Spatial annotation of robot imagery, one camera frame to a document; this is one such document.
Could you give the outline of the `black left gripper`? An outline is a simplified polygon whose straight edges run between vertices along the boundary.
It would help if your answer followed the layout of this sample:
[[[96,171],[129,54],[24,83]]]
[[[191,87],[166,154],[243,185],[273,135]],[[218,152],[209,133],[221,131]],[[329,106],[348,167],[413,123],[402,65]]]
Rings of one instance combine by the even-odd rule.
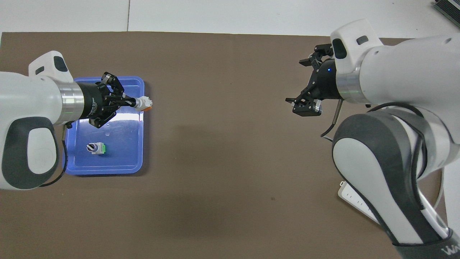
[[[124,87],[117,76],[104,72],[100,82],[79,83],[83,94],[83,111],[79,119],[90,119],[90,125],[101,128],[123,107],[129,105],[108,105],[108,103],[136,103],[136,99],[125,94]]]

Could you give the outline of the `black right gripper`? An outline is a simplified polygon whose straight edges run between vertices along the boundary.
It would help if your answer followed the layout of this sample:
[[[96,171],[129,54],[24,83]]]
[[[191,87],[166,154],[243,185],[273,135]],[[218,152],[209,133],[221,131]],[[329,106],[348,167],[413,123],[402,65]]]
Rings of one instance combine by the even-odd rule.
[[[313,53],[299,60],[303,66],[312,66],[314,70],[313,88],[306,87],[296,98],[286,98],[292,106],[292,112],[302,117],[320,116],[321,101],[325,99],[338,100],[340,94],[336,84],[335,59],[322,61],[325,56],[334,55],[332,44],[320,44],[314,47]]]

